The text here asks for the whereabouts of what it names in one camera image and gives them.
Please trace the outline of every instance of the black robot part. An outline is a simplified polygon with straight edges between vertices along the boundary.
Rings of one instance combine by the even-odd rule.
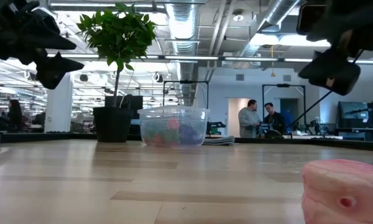
[[[76,44],[60,35],[55,19],[36,9],[38,1],[0,0],[0,59],[16,58],[22,64],[37,66],[37,79],[55,89],[67,72],[80,70],[82,63],[48,57],[46,49],[74,50]]]
[[[311,0],[300,8],[299,16],[298,33],[306,34],[310,41],[327,40],[331,48],[316,52],[312,63],[298,75],[313,85],[347,95],[361,72],[348,58],[373,51],[373,0]]]

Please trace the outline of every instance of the man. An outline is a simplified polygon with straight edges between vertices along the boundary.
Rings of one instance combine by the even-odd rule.
[[[241,138],[255,138],[260,126],[256,100],[249,100],[247,107],[239,112],[239,133]]]
[[[275,111],[272,103],[266,103],[265,108],[268,115],[264,118],[264,123],[272,124],[272,128],[281,133],[283,129],[286,128],[283,116]]]

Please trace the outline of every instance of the colorful toy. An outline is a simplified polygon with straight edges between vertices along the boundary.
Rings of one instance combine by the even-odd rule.
[[[302,170],[306,224],[373,224],[373,166],[333,159]]]
[[[160,147],[198,145],[205,138],[192,125],[180,124],[178,119],[169,119],[167,123],[160,124],[152,123],[151,126],[144,127],[146,144]]]

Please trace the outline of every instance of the plant stem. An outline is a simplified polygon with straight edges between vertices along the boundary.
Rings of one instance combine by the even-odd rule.
[[[130,83],[131,83],[132,77],[134,76],[134,71],[135,71],[135,70],[132,71],[132,74],[131,74],[131,77],[130,77],[129,83],[127,84],[127,88],[126,88],[126,90],[125,90],[125,92],[124,92],[124,95],[123,95],[123,97],[122,97],[122,101],[120,102],[120,107],[122,107],[124,97],[126,97],[126,93],[127,93],[127,91],[129,90],[129,86],[130,86]]]
[[[120,77],[120,70],[119,68],[117,68],[117,71],[116,71],[116,80],[115,80],[115,83],[114,83],[114,93],[113,93],[113,105],[112,107],[116,107],[116,103],[117,103],[117,88],[119,86],[119,77]]]

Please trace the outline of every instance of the pink object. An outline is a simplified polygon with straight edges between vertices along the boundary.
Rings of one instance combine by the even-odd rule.
[[[167,128],[168,129],[178,129],[180,127],[180,123],[177,119],[170,119],[167,121]]]
[[[302,170],[306,224],[373,224],[373,166],[332,159]]]

